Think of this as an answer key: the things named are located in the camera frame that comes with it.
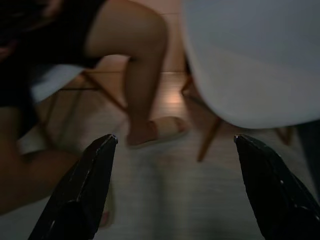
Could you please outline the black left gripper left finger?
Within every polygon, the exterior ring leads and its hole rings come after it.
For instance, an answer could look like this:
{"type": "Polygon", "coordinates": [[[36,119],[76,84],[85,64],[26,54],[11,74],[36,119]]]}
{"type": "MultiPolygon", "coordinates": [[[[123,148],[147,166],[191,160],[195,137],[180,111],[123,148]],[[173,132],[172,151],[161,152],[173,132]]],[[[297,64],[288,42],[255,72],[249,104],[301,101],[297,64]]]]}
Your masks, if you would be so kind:
{"type": "Polygon", "coordinates": [[[28,240],[93,240],[103,215],[118,139],[94,140],[61,179],[28,240]]]}

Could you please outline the beige slipper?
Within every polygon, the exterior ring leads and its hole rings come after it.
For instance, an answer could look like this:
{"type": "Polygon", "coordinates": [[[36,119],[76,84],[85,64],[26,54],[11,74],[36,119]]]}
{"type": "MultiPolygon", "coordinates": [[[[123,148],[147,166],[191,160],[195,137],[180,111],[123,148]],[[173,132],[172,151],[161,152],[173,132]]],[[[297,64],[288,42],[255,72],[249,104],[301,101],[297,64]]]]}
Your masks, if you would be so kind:
{"type": "Polygon", "coordinates": [[[175,116],[160,117],[132,125],[126,138],[129,148],[139,149],[180,138],[188,133],[189,126],[175,116]]]}

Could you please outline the white seat wooden leg chair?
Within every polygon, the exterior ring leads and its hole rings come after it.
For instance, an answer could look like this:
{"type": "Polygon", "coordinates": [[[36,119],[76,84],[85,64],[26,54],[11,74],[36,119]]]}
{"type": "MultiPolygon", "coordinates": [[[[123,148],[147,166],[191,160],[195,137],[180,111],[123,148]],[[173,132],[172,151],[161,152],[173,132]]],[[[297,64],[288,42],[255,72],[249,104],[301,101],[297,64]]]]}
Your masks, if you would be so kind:
{"type": "Polygon", "coordinates": [[[120,74],[102,74],[75,65],[34,68],[32,94],[48,141],[81,151],[94,139],[116,134],[128,117],[120,101],[120,74]]]}

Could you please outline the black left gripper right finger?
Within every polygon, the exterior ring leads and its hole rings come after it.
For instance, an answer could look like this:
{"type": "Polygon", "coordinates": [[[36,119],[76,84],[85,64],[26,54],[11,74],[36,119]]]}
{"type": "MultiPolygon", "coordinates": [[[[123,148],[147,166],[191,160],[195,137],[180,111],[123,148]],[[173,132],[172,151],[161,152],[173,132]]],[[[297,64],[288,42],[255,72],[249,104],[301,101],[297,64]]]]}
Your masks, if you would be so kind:
{"type": "Polygon", "coordinates": [[[320,205],[281,156],[248,135],[236,135],[234,143],[246,194],[264,239],[320,240],[320,205]]]}

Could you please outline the white shell chair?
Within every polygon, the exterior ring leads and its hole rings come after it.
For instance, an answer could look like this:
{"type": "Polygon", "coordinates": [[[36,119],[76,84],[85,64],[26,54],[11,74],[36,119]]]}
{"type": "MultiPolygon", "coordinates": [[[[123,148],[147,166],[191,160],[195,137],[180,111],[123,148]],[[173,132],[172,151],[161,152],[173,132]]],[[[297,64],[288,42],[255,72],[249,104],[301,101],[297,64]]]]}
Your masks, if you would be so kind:
{"type": "Polygon", "coordinates": [[[244,129],[320,120],[320,0],[181,0],[193,80],[216,120],[244,129]]]}

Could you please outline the seated person in black shorts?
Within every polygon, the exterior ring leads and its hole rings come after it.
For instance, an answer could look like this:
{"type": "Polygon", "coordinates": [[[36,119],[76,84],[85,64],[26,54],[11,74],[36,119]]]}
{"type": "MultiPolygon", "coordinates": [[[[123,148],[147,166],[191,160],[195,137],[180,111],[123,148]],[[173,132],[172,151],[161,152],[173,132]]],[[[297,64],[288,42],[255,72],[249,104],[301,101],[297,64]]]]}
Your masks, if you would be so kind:
{"type": "MultiPolygon", "coordinates": [[[[157,138],[149,115],[167,42],[163,18],[130,0],[104,3],[86,37],[87,57],[120,54],[130,58],[124,78],[129,146],[157,138]]],[[[50,195],[78,161],[76,155],[52,149],[22,155],[17,145],[21,116],[17,107],[0,107],[0,215],[50,195]]]]}

